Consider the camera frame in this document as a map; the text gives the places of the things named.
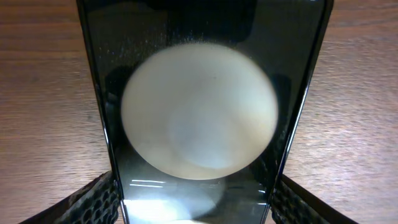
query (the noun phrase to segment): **wooden surface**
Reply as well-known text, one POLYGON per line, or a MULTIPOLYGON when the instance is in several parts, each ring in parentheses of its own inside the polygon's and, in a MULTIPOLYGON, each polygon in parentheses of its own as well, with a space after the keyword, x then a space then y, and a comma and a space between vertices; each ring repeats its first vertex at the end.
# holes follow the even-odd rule
MULTIPOLYGON (((361 223, 398 223, 398 1, 336 0, 285 174, 361 223)), ((0 0, 0 220, 110 169, 73 0, 0 0)))

